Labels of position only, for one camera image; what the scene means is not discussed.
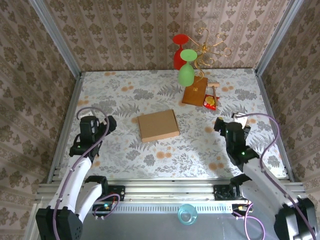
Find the floral table surface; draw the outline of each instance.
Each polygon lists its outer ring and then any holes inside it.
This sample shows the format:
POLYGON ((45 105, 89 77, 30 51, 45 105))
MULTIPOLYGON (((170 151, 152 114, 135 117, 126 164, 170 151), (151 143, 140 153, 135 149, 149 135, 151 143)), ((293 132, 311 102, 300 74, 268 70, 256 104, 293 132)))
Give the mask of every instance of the floral table surface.
MULTIPOLYGON (((213 131, 215 119, 231 121, 231 114, 267 113, 252 69, 211 69, 205 71, 209 82, 217 81, 217 111, 181 102, 184 87, 176 70, 86 72, 76 111, 94 106, 113 115, 117 128, 108 135, 88 175, 114 179, 141 178, 230 178, 240 171, 230 162, 225 139, 213 131), (180 135, 142 143, 137 117, 142 114, 174 109, 180 135)), ((207 88, 207 94, 213 94, 207 88)), ((83 111, 81 116, 97 111, 83 111)), ((274 134, 268 119, 250 117, 251 131, 246 139, 259 154, 274 134)), ((66 171, 69 149, 77 134, 79 121, 74 118, 60 177, 66 171)), ((277 146, 265 155, 264 163, 278 178, 286 177, 277 146)))

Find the gold metal decoration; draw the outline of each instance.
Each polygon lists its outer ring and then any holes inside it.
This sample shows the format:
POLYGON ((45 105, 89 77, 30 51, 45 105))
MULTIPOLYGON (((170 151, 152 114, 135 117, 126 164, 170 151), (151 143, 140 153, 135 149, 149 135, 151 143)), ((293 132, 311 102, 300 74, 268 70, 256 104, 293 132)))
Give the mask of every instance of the gold metal decoration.
POLYGON ((207 28, 204 28, 204 27, 200 27, 196 30, 196 32, 198 34, 202 34, 204 31, 207 31, 207 36, 205 38, 205 41, 203 44, 200 44, 200 43, 197 43, 196 41, 194 41, 191 37, 188 36, 188 38, 194 43, 196 44, 198 47, 196 49, 194 49, 196 52, 200 52, 200 54, 198 54, 198 57, 196 58, 196 60, 194 60, 194 66, 196 69, 198 69, 200 71, 200 76, 201 78, 198 80, 200 81, 201 79, 204 78, 205 76, 205 73, 204 71, 201 69, 201 66, 212 66, 213 64, 215 64, 215 60, 210 57, 209 58, 209 61, 212 60, 212 63, 208 63, 208 62, 205 62, 204 61, 204 55, 207 54, 207 53, 210 53, 210 54, 214 54, 214 55, 218 55, 218 56, 223 56, 223 57, 227 57, 227 56, 230 56, 232 51, 230 48, 228 47, 225 47, 222 52, 224 52, 225 54, 223 53, 217 53, 217 52, 214 52, 214 48, 216 46, 218 46, 219 44, 222 44, 226 38, 227 38, 227 35, 225 33, 217 33, 215 35, 215 37, 217 39, 221 39, 220 42, 214 44, 214 45, 209 45, 208 44, 208 38, 209 38, 209 35, 210 35, 210 32, 207 28))

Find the chip bag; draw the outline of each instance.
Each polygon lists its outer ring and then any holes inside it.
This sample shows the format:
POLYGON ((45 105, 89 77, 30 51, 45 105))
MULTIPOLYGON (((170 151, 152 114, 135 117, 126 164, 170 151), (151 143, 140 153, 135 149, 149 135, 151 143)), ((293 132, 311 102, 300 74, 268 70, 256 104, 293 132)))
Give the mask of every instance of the chip bag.
POLYGON ((204 97, 204 102, 203 102, 203 106, 205 106, 207 109, 211 109, 211 110, 216 110, 216 101, 215 101, 215 97, 212 95, 208 95, 206 94, 204 97))

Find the brown cardboard box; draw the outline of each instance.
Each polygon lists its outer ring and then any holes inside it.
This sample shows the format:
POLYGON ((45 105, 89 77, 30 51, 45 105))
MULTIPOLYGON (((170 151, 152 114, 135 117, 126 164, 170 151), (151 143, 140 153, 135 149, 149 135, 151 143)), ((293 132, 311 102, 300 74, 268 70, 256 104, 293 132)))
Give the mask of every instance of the brown cardboard box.
POLYGON ((143 143, 172 138, 180 134, 173 109, 138 116, 143 143))

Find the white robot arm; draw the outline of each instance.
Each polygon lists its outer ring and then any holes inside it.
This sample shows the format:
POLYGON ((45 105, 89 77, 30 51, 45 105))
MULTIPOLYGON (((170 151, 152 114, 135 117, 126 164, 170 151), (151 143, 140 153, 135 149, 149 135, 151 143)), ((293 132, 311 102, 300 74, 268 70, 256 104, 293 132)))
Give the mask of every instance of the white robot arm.
POLYGON ((56 240, 57 235, 60 240, 80 239, 86 215, 99 197, 108 195, 105 176, 89 176, 84 182, 96 155, 99 155, 102 138, 117 127, 112 116, 108 116, 106 121, 109 123, 108 129, 95 116, 81 118, 80 134, 70 149, 69 165, 59 188, 48 207, 40 208, 35 216, 42 240, 56 240))
POLYGON ((217 197, 251 201, 274 223, 274 231, 280 240, 313 239, 310 229, 314 236, 318 234, 314 204, 310 199, 301 199, 289 191, 264 166, 259 155, 246 145, 250 127, 243 128, 239 122, 227 123, 218 117, 214 130, 225 137, 227 154, 232 164, 243 173, 231 178, 228 187, 215 185, 213 188, 217 197))

